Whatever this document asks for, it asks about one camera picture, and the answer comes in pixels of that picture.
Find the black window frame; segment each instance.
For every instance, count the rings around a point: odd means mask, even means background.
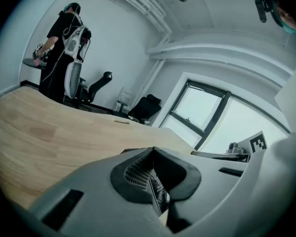
[[[201,128],[199,128],[198,126],[196,126],[195,124],[191,123],[189,120],[185,119],[184,117],[180,116],[179,114],[177,114],[175,112],[175,109],[177,108],[177,106],[181,102],[181,100],[182,100],[184,94],[186,93],[187,89],[190,88],[190,87],[191,88],[196,88],[198,90],[201,90],[201,91],[204,91],[206,93],[216,95],[216,96],[222,98],[219,105],[218,105],[218,107],[217,107],[217,109],[215,110],[214,115],[212,116],[211,120],[207,124],[204,131]],[[284,127],[277,119],[272,117],[270,114],[268,114],[267,112],[265,112],[264,110],[262,110],[258,106],[250,103],[249,101],[247,101],[247,100],[245,100],[245,99],[243,99],[243,98],[241,98],[241,97],[239,97],[237,95],[232,94],[230,91],[225,91],[225,90],[222,90],[222,89],[219,89],[219,88],[207,85],[207,84],[192,81],[190,79],[186,81],[184,87],[182,88],[181,92],[179,93],[177,99],[175,100],[174,104],[172,105],[170,111],[167,113],[167,115],[164,118],[163,122],[161,123],[160,127],[163,126],[163,124],[165,123],[168,116],[172,116],[173,118],[178,120],[180,123],[182,123],[183,125],[185,125],[189,129],[191,129],[193,132],[195,132],[196,134],[201,136],[201,139],[199,140],[199,142],[194,147],[195,150],[198,150],[202,146],[202,144],[205,142],[205,140],[208,138],[208,136],[211,134],[211,132],[213,131],[216,124],[218,123],[220,117],[222,116],[223,111],[226,108],[226,105],[227,105],[230,97],[238,99],[238,100],[244,102],[245,104],[249,105],[250,107],[254,108],[257,112],[262,113],[267,118],[272,120],[276,125],[278,125],[281,129],[283,129],[287,134],[290,134],[290,131],[286,127]]]

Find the window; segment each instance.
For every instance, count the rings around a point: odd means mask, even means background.
[[[240,142],[261,130],[268,147],[289,131],[260,108],[212,86],[187,81],[161,124],[196,150],[224,154],[231,142]]]

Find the black office chair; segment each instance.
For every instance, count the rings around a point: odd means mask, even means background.
[[[160,99],[149,94],[147,97],[142,97],[128,114],[120,112],[113,112],[113,114],[122,118],[138,120],[139,123],[146,124],[153,115],[161,110],[160,102]]]
[[[75,107],[78,108],[82,102],[92,103],[96,93],[106,84],[108,84],[112,80],[112,72],[105,72],[103,77],[92,84],[89,87],[89,91],[87,90],[87,86],[83,84],[85,79],[80,78],[79,89],[77,93],[77,101],[75,103]]]

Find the window pane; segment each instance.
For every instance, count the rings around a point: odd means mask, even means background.
[[[199,150],[224,154],[231,142],[240,142],[260,131],[263,131],[268,147],[288,137],[285,131],[256,109],[230,98],[220,120]]]
[[[175,112],[203,131],[213,117],[222,98],[205,91],[189,87]]]
[[[181,137],[191,147],[195,147],[196,144],[201,140],[201,136],[193,132],[191,129],[186,127],[180,121],[172,116],[168,116],[162,127],[167,127],[174,131],[179,137]]]

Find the light wood surface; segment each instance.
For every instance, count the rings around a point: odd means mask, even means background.
[[[167,128],[76,110],[29,87],[0,98],[0,186],[25,208],[86,163],[153,146],[185,154],[193,150]]]

